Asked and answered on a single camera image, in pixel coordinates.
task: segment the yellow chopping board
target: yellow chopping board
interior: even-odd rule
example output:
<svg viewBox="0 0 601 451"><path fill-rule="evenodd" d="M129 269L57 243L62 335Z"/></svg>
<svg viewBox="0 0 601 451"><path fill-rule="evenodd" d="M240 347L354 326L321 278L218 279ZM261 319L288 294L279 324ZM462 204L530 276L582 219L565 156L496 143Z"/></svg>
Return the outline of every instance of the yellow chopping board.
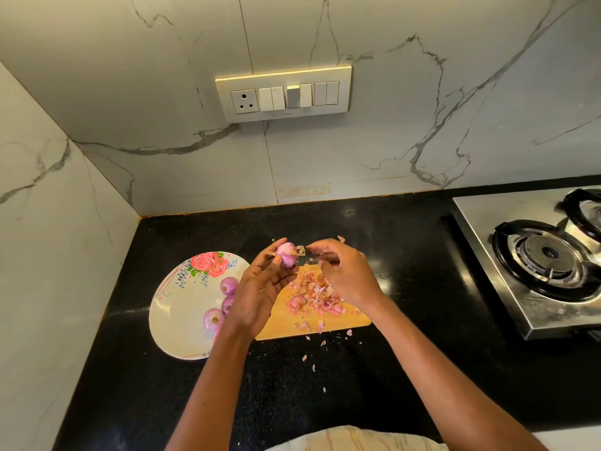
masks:
<svg viewBox="0 0 601 451"><path fill-rule="evenodd" d="M315 272L315 276L321 273L319 266L300 266L299 274L293 284L299 284L301 277L310 271ZM341 313L338 316L324 313L323 316L319 316L316 311L312 310L309 305L305 305L303 310L311 310L311 314L305 315L304 313L297 313L293 315L290 313L290 309L286 306L286 303L296 294L296 290L288 285L286 288L280 291L278 297L275 299L274 308L271 311L271 317L267 320L267 324L263 330L257 336L257 340L269 340L277 339L279 337L291 337L294 335L305 335L305 334L316 334L317 333L317 322L323 320L324 328L323 332L336 331L338 329L350 329L357 328L360 326L367 326L372 321L367 318L365 313L356 315L353 313L355 307L349 303L341 302L342 308L347 309L346 313ZM306 321L311 328L311 332L305 328L297 327L295 324L300 324Z"/></svg>

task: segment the floral plate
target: floral plate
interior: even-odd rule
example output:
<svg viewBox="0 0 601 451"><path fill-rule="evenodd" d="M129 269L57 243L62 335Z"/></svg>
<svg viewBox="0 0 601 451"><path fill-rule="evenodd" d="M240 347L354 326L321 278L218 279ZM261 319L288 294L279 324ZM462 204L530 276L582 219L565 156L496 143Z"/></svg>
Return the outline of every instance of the floral plate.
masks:
<svg viewBox="0 0 601 451"><path fill-rule="evenodd" d="M212 251L184 261L161 282L150 304L148 321L156 344L180 359L208 357L215 333L203 326L210 308L221 308L225 277L242 278L248 263L238 255Z"/></svg>

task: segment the peeled onion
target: peeled onion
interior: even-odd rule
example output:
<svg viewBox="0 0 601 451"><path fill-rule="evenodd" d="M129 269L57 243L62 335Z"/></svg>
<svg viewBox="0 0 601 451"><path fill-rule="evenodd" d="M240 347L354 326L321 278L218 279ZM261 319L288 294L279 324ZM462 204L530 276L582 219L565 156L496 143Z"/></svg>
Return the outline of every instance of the peeled onion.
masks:
<svg viewBox="0 0 601 451"><path fill-rule="evenodd" d="M225 316L228 316L232 305L234 305L234 295L229 295L221 303L221 311Z"/></svg>
<svg viewBox="0 0 601 451"><path fill-rule="evenodd" d="M203 324L207 331L216 333L223 326L225 315L218 308L208 309L203 316Z"/></svg>
<svg viewBox="0 0 601 451"><path fill-rule="evenodd" d="M234 277L225 277L219 284L219 288L223 294L231 296L238 289L238 280Z"/></svg>
<svg viewBox="0 0 601 451"><path fill-rule="evenodd" d="M285 242L280 245L275 250L276 255L281 255L282 257L282 266L287 269L294 267L296 264L296 259L298 257L298 252L296 251L296 245L292 242Z"/></svg>

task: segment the stainless steel stove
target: stainless steel stove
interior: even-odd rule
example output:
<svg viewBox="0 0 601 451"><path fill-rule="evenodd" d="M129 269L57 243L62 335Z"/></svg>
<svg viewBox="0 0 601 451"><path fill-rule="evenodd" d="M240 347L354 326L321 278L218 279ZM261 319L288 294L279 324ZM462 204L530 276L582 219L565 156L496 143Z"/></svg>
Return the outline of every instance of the stainless steel stove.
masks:
<svg viewBox="0 0 601 451"><path fill-rule="evenodd" d="M601 329L601 186L454 201L455 219L524 339Z"/></svg>

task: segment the rose design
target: rose design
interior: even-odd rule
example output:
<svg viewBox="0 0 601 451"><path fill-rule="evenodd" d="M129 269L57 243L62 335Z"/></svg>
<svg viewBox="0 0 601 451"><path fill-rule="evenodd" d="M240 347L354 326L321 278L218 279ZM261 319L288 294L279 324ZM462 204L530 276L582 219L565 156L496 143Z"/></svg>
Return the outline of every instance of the rose design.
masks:
<svg viewBox="0 0 601 451"><path fill-rule="evenodd" d="M216 263L217 259L216 252L200 253L200 255L190 258L190 263L198 271L208 271Z"/></svg>
<svg viewBox="0 0 601 451"><path fill-rule="evenodd" d="M227 259L218 258L217 262L214 264L214 266L211 268L208 274L213 278L217 278L220 275L223 275L225 271L227 271L228 266L229 261Z"/></svg>

